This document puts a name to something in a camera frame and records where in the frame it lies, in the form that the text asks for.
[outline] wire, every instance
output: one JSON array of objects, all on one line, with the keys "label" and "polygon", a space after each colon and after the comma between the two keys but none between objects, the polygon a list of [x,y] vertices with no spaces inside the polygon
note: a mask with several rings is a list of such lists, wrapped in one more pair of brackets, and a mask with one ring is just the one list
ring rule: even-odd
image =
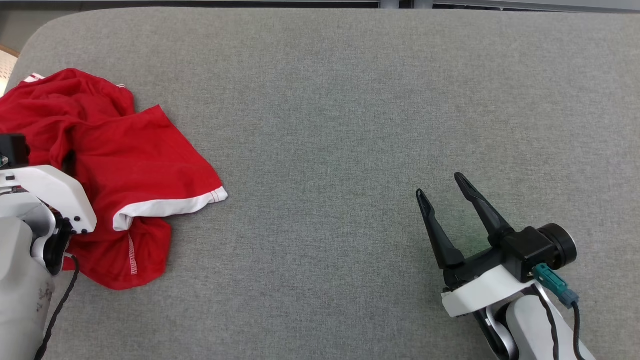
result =
[{"label": "wire", "polygon": [[62,305],[64,305],[67,299],[69,298],[69,294],[71,293],[71,290],[74,289],[74,285],[76,285],[76,280],[78,280],[78,273],[80,272],[80,264],[78,264],[78,259],[76,259],[75,256],[71,256],[71,259],[74,261],[74,264],[76,266],[76,269],[74,270],[74,276],[71,278],[71,283],[69,283],[69,287],[65,291],[65,294],[62,296],[62,299],[60,300],[58,307],[53,312],[53,316],[51,316],[51,321],[49,322],[47,333],[44,336],[44,340],[42,340],[42,345],[40,346],[40,348],[38,349],[38,352],[36,353],[35,360],[41,360],[44,357],[44,353],[47,352],[47,344],[51,339],[53,325],[56,324],[56,319],[58,318],[60,311],[62,311]]},{"label": "wire", "polygon": [[573,308],[573,317],[575,318],[573,325],[573,352],[578,360],[584,360],[582,354],[580,354],[580,309],[576,301],[571,303],[571,307]]},{"label": "wire", "polygon": [[540,290],[535,285],[532,286],[532,288],[534,289],[534,291],[538,295],[538,298],[540,299],[540,302],[542,303],[542,306],[547,311],[547,318],[549,319],[549,323],[551,324],[551,338],[554,341],[554,360],[559,360],[560,359],[560,348],[559,348],[559,345],[558,345],[558,330],[557,330],[557,327],[556,327],[556,319],[554,319],[554,314],[551,312],[551,307],[549,306],[549,304],[548,304],[547,300],[545,299],[545,297],[542,296],[542,293],[540,292]]}]

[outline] green cable connector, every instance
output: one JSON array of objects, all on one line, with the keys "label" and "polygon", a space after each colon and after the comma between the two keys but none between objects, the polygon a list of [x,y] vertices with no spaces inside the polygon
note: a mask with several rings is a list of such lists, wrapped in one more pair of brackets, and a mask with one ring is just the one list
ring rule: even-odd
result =
[{"label": "green cable connector", "polygon": [[544,287],[555,294],[562,305],[571,309],[572,304],[578,303],[580,297],[569,289],[569,284],[562,280],[547,264],[538,264],[533,268],[533,277]]}]

